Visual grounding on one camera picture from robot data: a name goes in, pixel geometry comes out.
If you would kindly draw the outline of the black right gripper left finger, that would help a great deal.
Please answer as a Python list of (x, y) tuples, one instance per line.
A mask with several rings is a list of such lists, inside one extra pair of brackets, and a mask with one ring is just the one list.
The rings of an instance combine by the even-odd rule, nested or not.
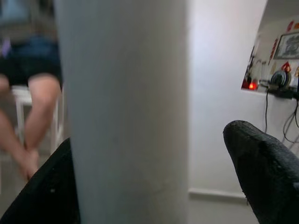
[(2, 224), (79, 224), (71, 141), (63, 141), (0, 219)]

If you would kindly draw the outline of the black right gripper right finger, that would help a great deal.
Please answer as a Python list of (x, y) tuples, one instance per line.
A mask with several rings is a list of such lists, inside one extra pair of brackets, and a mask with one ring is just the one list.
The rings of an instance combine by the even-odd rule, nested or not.
[(246, 199), (260, 224), (299, 222), (299, 159), (275, 137), (243, 120), (223, 138)]

